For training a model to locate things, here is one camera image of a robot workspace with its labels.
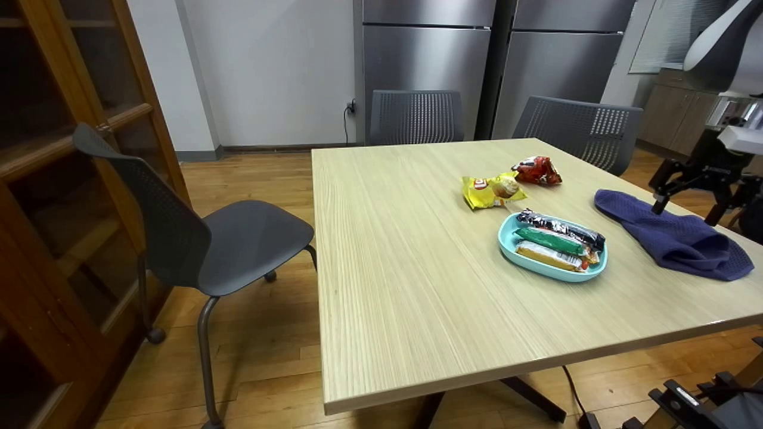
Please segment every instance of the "chair backrest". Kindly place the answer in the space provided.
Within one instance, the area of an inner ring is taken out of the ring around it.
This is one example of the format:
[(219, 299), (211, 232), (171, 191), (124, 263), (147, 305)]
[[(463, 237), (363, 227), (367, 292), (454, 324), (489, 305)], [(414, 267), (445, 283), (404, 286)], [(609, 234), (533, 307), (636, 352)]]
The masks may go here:
[(144, 159), (116, 153), (94, 128), (76, 127), (74, 149), (109, 162), (135, 199), (147, 270), (166, 286), (198, 286), (198, 271), (210, 249), (206, 225), (174, 196)]
[(460, 94), (373, 91), (369, 144), (463, 140)]
[(540, 138), (609, 174), (622, 174), (636, 146), (639, 107), (533, 95), (516, 122), (514, 138)]

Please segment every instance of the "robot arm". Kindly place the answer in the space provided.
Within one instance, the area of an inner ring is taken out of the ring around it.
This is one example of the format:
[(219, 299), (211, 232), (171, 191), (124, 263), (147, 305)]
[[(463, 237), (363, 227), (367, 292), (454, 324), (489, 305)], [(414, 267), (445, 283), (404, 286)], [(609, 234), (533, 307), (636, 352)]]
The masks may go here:
[(763, 0), (737, 0), (688, 47), (684, 72), (706, 89), (724, 91), (686, 162), (665, 159), (650, 180), (653, 213), (686, 188), (715, 196), (706, 217), (715, 225), (724, 211), (748, 203), (761, 176), (740, 170), (763, 155)]

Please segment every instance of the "refrigerator door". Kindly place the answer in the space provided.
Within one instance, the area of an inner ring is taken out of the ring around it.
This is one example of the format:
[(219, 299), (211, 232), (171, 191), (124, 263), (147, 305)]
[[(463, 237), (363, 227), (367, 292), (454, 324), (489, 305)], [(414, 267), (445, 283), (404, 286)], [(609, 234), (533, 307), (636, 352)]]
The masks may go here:
[(491, 32), (431, 26), (365, 26), (365, 124), (385, 91), (457, 94), (460, 132), (473, 137), (483, 62)]
[(529, 95), (599, 103), (612, 70), (618, 33), (514, 32), (507, 44), (492, 138), (507, 138)]
[(491, 26), (495, 0), (365, 0), (365, 25)]
[(516, 0), (513, 28), (624, 32), (634, 0)]

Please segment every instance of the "glass cabinet door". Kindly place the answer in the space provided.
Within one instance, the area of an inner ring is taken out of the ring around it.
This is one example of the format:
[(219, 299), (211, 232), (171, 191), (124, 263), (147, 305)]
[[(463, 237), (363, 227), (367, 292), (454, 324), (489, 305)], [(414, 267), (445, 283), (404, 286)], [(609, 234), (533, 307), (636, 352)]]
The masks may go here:
[(0, 419), (6, 429), (30, 427), (57, 385), (0, 320)]
[[(115, 3), (60, 0), (60, 6), (76, 39), (79, 56), (94, 83), (107, 124), (104, 132), (116, 137), (121, 153), (141, 155), (160, 176), (177, 181), (177, 176), (166, 172), (166, 153), (162, 153), (152, 127), (155, 106), (141, 94), (132, 53), (124, 44), (124, 25), (118, 25)], [(143, 140), (118, 138), (118, 134), (135, 137), (135, 132)]]
[(0, 3), (0, 176), (70, 132), (69, 109), (13, 3)]
[(101, 327), (135, 282), (135, 251), (93, 162), (70, 153), (8, 183), (70, 293)]

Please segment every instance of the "wooden table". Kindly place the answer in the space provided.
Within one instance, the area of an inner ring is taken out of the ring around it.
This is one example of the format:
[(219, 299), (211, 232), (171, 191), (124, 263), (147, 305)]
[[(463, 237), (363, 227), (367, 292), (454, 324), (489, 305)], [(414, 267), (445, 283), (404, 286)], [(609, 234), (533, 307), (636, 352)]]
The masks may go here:
[[(589, 283), (523, 271), (498, 252), (507, 211), (470, 213), (466, 174), (547, 155), (560, 188), (523, 186), (531, 208), (600, 232), (607, 270)], [(599, 188), (650, 193), (540, 140), (311, 150), (324, 410), (342, 412), (624, 352), (763, 315), (763, 251), (745, 280), (661, 270), (594, 208)]]

